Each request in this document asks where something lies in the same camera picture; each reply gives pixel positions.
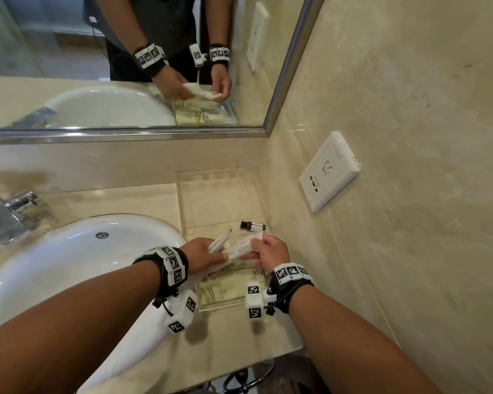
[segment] silver mirror frame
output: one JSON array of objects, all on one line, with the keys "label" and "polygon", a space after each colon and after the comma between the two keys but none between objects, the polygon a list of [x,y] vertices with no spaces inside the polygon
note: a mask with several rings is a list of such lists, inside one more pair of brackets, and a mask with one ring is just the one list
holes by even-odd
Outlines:
[{"label": "silver mirror frame", "polygon": [[277,116],[281,111],[322,4],[323,0],[304,0],[274,95],[261,126],[123,126],[117,128],[73,128],[73,130],[66,128],[22,129],[18,126],[15,129],[1,127],[0,144],[269,137],[276,124]]}]

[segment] oval sink basin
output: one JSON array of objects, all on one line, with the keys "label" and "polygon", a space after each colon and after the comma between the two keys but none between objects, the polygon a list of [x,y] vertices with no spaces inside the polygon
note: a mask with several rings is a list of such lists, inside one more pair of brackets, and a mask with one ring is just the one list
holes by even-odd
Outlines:
[{"label": "oval sink basin", "polygon": [[[86,279],[130,265],[152,247],[186,241],[170,225],[137,214],[87,218],[42,236],[0,269],[0,325]],[[81,389],[124,372],[168,334],[164,308],[151,304]]]},{"label": "oval sink basin", "polygon": [[46,103],[57,112],[47,127],[117,127],[176,125],[171,108],[142,91],[114,85],[79,88],[60,94]]}]

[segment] person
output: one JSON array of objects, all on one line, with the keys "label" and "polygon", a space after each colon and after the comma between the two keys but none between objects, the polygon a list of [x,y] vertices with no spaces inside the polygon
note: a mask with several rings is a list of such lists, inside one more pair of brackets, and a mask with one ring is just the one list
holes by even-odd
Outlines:
[{"label": "person", "polygon": [[[222,263],[212,239],[180,247],[188,273]],[[256,267],[271,272],[290,261],[271,235],[252,239]],[[73,393],[99,367],[155,297],[161,273],[144,260],[77,284],[0,326],[0,394]],[[440,393],[387,336],[312,285],[290,298],[289,316],[333,393]]]},{"label": "person", "polygon": [[[189,46],[197,42],[194,0],[84,0],[84,21],[105,35],[113,81],[152,82],[171,98],[193,98],[183,86],[197,82]],[[230,24],[230,0],[206,0],[210,46],[226,47]],[[134,54],[150,44],[160,46],[170,65],[150,77]],[[228,98],[232,81],[225,63],[212,65],[212,91]]]}]

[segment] hand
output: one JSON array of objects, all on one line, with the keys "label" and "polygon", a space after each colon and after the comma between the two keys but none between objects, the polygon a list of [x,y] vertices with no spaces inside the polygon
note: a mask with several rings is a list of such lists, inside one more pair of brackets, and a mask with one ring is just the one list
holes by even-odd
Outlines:
[{"label": "hand", "polygon": [[195,238],[180,247],[188,258],[188,274],[195,274],[212,264],[224,263],[228,260],[228,256],[220,251],[213,254],[208,252],[208,246],[213,241],[214,239],[209,238]]},{"label": "hand", "polygon": [[228,74],[227,67],[220,63],[212,66],[212,92],[221,93],[221,96],[214,98],[214,101],[223,102],[227,99],[231,87],[232,79]]},{"label": "hand", "polygon": [[188,83],[188,80],[183,75],[177,72],[174,68],[166,65],[153,78],[153,83],[165,97],[171,97],[186,101],[195,97],[192,92],[186,88],[183,83]]},{"label": "hand", "polygon": [[275,236],[263,234],[263,241],[251,239],[250,246],[254,251],[242,258],[251,258],[253,267],[271,273],[278,265],[290,262],[286,243]]}]

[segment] person's left hand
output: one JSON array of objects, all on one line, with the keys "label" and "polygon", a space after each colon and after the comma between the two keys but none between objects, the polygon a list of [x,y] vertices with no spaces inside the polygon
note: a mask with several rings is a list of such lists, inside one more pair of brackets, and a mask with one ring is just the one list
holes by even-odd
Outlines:
[{"label": "person's left hand", "polygon": [[214,239],[209,238],[195,238],[179,248],[188,258],[188,274],[195,274],[212,264],[224,263],[228,260],[227,255],[220,251],[213,254],[208,252],[208,247],[213,241]]},{"label": "person's left hand", "polygon": [[221,63],[212,66],[212,92],[221,93],[220,97],[214,98],[216,102],[223,102],[228,98],[232,79],[228,74],[227,67]]}]

